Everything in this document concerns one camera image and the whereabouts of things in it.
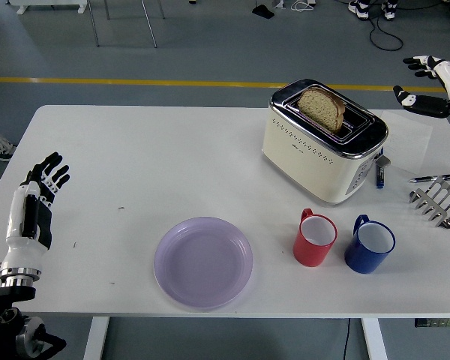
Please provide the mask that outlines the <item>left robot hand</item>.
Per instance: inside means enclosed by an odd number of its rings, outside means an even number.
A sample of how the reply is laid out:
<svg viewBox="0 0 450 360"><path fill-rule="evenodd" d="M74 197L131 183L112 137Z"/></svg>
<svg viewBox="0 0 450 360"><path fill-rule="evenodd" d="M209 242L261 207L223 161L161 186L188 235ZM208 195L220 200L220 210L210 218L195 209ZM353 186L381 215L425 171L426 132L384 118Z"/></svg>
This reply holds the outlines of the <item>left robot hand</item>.
<svg viewBox="0 0 450 360"><path fill-rule="evenodd" d="M1 270L41 270L41 257L52 244L52 204L68 182L69 166L58 152L33 166L13 194L7 224L8 252Z"/></svg>

